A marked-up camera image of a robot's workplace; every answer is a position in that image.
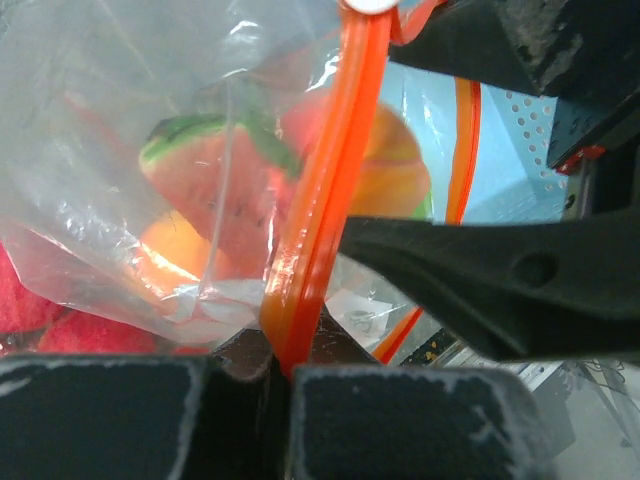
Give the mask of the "peach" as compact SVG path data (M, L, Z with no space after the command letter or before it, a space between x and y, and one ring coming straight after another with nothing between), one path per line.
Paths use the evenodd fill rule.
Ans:
M311 93L280 117L283 139L302 160L313 149L327 100L326 92ZM378 103L349 214L411 219L430 187L415 135L394 109Z

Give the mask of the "green fruit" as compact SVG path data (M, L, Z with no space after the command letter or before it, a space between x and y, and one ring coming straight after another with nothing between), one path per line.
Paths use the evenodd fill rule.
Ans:
M432 192L428 191L425 197L411 215L411 219L418 221L431 221L433 218L433 198Z

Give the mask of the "orange fruit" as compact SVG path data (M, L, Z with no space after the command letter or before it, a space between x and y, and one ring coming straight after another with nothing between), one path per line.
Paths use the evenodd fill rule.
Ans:
M139 291L154 303L169 300L183 286L198 285L208 272L223 280L232 274L229 257L202 237L178 211L161 215L148 226L134 249L129 272Z

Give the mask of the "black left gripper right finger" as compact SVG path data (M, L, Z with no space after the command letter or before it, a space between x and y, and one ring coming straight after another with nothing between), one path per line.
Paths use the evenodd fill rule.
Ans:
M556 479L528 385L504 368L377 363L320 315L291 382L287 479Z

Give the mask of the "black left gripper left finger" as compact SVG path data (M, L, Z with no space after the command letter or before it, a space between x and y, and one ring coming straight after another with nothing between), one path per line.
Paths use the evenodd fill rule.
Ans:
M208 355L1 361L5 479L276 479L272 355L244 331Z

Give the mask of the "red apple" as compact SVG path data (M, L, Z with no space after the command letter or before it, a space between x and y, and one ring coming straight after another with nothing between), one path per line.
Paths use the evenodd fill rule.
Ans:
M41 337L39 353L146 354L156 351L154 336L145 330L85 312L57 320Z
M1 247L1 333L40 330L53 323L63 312L63 306L24 287L7 252Z

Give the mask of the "clear zip top bag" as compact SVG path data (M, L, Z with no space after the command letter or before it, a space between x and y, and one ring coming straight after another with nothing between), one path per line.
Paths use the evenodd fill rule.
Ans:
M380 361L421 309L346 259L347 218L466 212L481 90L455 79L448 172L385 93L442 1L5 1L1 247L32 306L5 353L206 353L287 365L322 318Z

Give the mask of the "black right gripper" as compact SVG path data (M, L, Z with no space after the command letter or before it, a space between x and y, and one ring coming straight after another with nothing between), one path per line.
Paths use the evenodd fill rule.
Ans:
M636 1L448 1L391 61L535 96L558 96L639 30ZM564 220L639 215L639 86L559 96L547 166L568 180Z

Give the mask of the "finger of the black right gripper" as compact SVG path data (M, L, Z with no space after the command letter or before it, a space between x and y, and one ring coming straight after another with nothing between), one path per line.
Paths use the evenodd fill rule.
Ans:
M339 250L490 359L639 359L634 209L502 226L352 217Z

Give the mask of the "watermelon slice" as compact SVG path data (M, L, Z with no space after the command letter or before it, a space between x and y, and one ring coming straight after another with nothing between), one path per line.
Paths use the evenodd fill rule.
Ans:
M245 114L190 114L160 121L141 148L151 185L208 240L264 265L283 216L277 196L301 160L272 120Z

